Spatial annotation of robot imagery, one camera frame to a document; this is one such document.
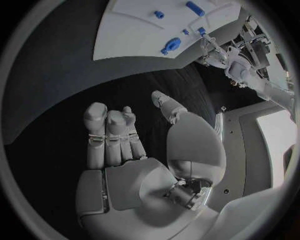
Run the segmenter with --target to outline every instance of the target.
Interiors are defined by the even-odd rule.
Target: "blue plastic part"
[[[201,37],[203,37],[204,34],[206,34],[206,30],[204,29],[204,27],[200,27],[200,28],[198,29],[198,31],[199,31]]]
[[[168,41],[165,45],[165,50],[167,51],[174,51],[180,47],[181,40],[179,37],[175,37],[172,40]]]
[[[168,54],[168,51],[164,48],[160,51],[163,55],[167,55]]]
[[[182,32],[185,34],[185,35],[190,35],[190,32],[186,29],[183,29]]]
[[[185,5],[198,16],[203,17],[205,15],[205,11],[192,1],[188,1]]]
[[[161,11],[155,11],[154,14],[158,19],[163,19],[165,16],[165,14]]]

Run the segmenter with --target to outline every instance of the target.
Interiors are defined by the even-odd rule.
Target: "white panel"
[[[284,182],[284,153],[296,143],[297,126],[287,110],[258,117],[256,121],[271,159],[272,186],[279,187]]]
[[[210,0],[194,0],[205,11],[199,17],[187,6],[187,0],[110,0],[102,17],[94,47],[94,60],[148,56],[175,58],[201,38],[198,29],[210,33],[238,19],[236,2],[215,5]],[[154,12],[161,11],[158,19]],[[161,50],[173,38],[181,45],[168,55]]]

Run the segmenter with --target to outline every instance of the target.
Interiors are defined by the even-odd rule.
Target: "white surface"
[[[297,126],[287,110],[281,110],[256,119],[264,137],[271,160],[272,187],[284,181],[284,153],[296,143]]]
[[[201,38],[198,29],[210,33],[238,19],[241,6],[236,2],[217,5],[210,0],[194,0],[205,15],[199,17],[187,6],[187,0],[110,0],[102,17],[94,46],[94,60],[152,56],[175,58]],[[154,12],[164,13],[158,19]],[[187,29],[189,35],[183,34]],[[173,38],[181,45],[168,55],[161,50]]]

